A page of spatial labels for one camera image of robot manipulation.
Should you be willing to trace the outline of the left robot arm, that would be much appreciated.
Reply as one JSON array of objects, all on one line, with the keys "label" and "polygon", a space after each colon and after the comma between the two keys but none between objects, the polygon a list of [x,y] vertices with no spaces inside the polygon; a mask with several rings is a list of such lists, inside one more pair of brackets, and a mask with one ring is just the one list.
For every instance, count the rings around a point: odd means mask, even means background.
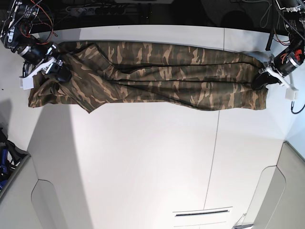
[{"label": "left robot arm", "polygon": [[252,81],[251,87],[260,90],[266,85],[278,83],[292,88],[285,77],[305,62],[305,2],[303,0],[274,0],[273,10],[284,22],[288,41],[286,48],[277,56],[271,55]]}]

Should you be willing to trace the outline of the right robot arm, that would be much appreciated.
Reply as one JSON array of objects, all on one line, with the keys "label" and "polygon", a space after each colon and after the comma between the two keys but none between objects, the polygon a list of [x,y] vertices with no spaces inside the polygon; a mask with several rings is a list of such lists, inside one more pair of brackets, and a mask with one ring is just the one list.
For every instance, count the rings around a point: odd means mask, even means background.
[{"label": "right robot arm", "polygon": [[[65,83],[71,79],[71,72],[64,64],[57,45],[51,41],[53,19],[41,3],[41,0],[11,1],[8,15],[1,23],[0,40],[6,49],[24,59],[21,79],[30,79],[42,73]],[[35,25],[46,25],[51,29],[45,40],[31,34]]]}]

